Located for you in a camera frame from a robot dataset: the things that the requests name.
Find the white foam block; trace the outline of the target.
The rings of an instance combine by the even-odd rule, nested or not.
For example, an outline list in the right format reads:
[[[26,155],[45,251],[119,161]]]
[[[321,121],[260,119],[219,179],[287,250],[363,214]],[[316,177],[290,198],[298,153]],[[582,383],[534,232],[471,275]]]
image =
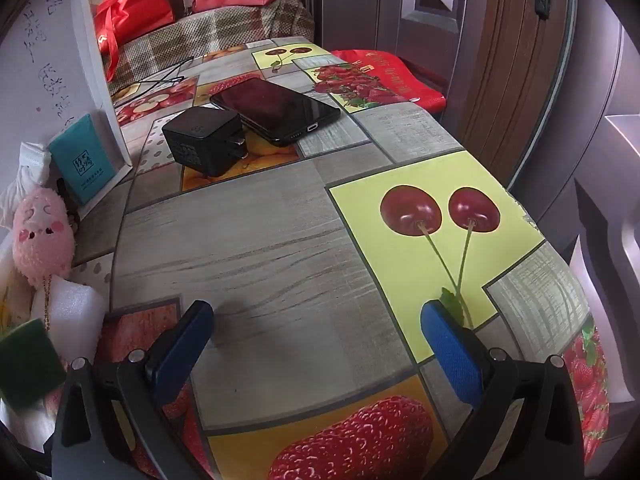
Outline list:
[[[107,303],[90,286],[51,278],[49,295],[49,338],[67,363],[82,356],[94,361]]]

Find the green yellow sponge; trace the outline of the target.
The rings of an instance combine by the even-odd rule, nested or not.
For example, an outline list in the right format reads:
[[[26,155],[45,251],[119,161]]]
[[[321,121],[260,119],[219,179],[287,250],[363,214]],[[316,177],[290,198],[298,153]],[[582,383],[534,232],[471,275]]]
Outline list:
[[[40,318],[1,337],[1,397],[23,411],[65,382],[66,371]]]

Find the pink plush toy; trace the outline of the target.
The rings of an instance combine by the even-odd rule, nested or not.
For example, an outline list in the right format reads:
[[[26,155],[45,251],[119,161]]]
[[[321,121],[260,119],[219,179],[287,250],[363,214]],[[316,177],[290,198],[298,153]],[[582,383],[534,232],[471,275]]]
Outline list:
[[[17,271],[38,289],[49,276],[70,276],[74,251],[64,200],[50,188],[35,188],[14,214],[12,255]]]

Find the teal tissue pack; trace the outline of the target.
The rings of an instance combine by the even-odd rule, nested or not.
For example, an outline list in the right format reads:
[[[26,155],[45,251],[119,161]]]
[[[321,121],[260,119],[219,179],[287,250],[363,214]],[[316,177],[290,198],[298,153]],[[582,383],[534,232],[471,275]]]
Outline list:
[[[56,136],[49,151],[81,205],[89,203],[116,174],[89,114]]]

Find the fruit pattern tablecloth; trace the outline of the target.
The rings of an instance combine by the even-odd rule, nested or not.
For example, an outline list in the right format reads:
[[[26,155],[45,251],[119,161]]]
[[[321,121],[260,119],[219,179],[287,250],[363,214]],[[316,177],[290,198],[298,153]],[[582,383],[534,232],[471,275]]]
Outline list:
[[[258,78],[341,111],[285,148],[246,134],[220,177],[163,125]],[[390,396],[420,403],[437,460],[470,414],[422,335],[427,300],[517,359],[562,354],[585,452],[610,402],[576,278],[502,185],[424,108],[303,37],[190,56],[114,96],[134,175],[110,194],[111,312],[98,356],[147,349],[197,299],[213,338],[167,417],[218,479],[263,479],[292,442]],[[454,280],[461,287],[454,287]]]

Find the black power adapter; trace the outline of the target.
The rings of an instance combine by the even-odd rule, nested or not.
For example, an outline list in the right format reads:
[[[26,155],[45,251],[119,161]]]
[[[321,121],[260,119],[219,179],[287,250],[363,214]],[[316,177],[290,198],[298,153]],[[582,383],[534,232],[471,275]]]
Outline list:
[[[231,110],[190,107],[162,131],[176,162],[209,177],[222,176],[248,155],[241,119]]]

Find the black smartphone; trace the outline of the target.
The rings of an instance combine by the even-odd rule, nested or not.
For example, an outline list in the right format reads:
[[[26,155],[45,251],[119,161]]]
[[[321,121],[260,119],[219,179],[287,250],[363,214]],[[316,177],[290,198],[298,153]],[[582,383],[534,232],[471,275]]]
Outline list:
[[[258,136],[280,148],[333,124],[341,116],[332,105],[258,78],[220,90],[209,102],[235,112]]]

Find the red bag beside table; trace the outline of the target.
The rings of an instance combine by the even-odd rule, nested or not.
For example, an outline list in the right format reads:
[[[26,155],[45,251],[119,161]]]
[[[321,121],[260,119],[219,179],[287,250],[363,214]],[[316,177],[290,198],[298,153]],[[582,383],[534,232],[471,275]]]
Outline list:
[[[424,108],[432,114],[442,112],[447,101],[442,92],[421,82],[398,56],[378,50],[333,50],[332,54],[358,67],[363,73],[378,77],[383,86]]]

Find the white cardboard tray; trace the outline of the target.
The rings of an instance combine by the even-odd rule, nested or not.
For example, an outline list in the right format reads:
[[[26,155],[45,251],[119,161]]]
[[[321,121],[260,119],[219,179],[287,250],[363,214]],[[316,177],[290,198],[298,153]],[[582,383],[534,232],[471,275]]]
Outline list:
[[[88,116],[114,174],[88,212],[131,170],[108,93],[89,0],[26,0],[1,39],[1,224],[36,186],[54,182],[47,146]]]

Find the red tote bag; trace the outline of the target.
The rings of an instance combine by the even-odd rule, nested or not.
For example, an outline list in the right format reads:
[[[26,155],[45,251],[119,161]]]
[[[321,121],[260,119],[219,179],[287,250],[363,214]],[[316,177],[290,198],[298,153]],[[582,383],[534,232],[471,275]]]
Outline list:
[[[119,63],[119,48],[172,24],[175,14],[169,0],[104,0],[93,21],[99,51],[107,58],[105,77],[111,81]]]

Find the plaid blanket bundle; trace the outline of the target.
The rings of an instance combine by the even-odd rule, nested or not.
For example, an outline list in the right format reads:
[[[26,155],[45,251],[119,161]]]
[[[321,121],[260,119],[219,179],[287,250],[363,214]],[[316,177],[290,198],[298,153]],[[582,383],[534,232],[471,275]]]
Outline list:
[[[223,6],[194,13],[119,48],[108,90],[117,90],[194,56],[272,38],[314,38],[314,18],[302,0],[266,6]]]

